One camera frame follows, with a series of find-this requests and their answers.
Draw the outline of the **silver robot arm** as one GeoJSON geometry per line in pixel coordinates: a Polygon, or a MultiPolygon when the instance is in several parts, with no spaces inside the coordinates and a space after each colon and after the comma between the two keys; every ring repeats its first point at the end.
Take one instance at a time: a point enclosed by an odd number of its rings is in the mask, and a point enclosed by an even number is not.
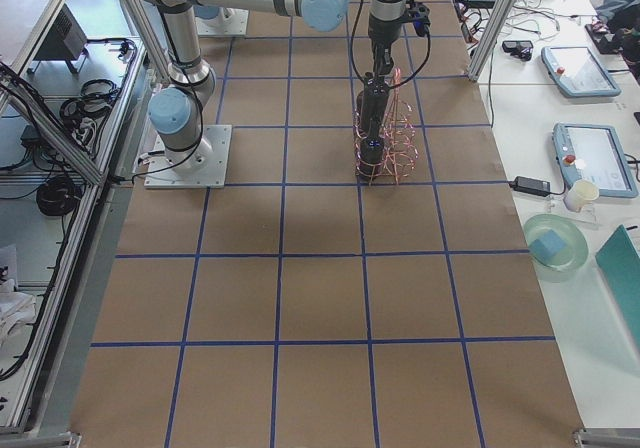
{"type": "Polygon", "coordinates": [[[219,6],[194,6],[194,14],[204,23],[226,23],[235,15],[235,10],[219,6]]]}
{"type": "MultiPolygon", "coordinates": [[[[197,6],[214,6],[300,16],[310,28],[327,32],[339,26],[348,12],[349,0],[144,0],[158,10],[169,49],[169,78],[173,87],[185,91],[190,105],[203,105],[211,96],[215,77],[201,57],[195,24],[197,6]]],[[[429,11],[416,0],[371,0],[368,35],[373,67],[362,75],[363,93],[358,103],[359,172],[376,176],[382,167],[385,143],[382,122],[391,86],[386,82],[394,62],[392,45],[401,28],[415,23],[419,35],[429,28],[429,11]]]]}

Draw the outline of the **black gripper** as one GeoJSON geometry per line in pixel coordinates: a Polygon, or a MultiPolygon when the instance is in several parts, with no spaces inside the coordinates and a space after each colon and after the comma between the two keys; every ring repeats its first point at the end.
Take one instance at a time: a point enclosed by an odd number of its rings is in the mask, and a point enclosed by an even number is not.
{"type": "Polygon", "coordinates": [[[399,38],[401,28],[400,19],[381,20],[374,15],[369,16],[368,36],[372,42],[372,73],[375,78],[389,75],[393,69],[391,45],[399,38]]]}

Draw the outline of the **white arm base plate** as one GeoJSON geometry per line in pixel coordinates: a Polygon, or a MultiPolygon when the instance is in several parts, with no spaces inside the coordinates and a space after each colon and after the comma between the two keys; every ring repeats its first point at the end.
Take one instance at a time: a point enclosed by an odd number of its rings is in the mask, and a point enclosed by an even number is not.
{"type": "Polygon", "coordinates": [[[149,189],[223,188],[225,185],[231,125],[205,125],[200,145],[193,155],[166,152],[159,134],[153,149],[161,154],[149,162],[150,174],[144,177],[149,189]]]}
{"type": "Polygon", "coordinates": [[[245,37],[249,18],[248,10],[234,9],[235,15],[226,23],[207,24],[196,17],[197,33],[201,37],[245,37]]]}

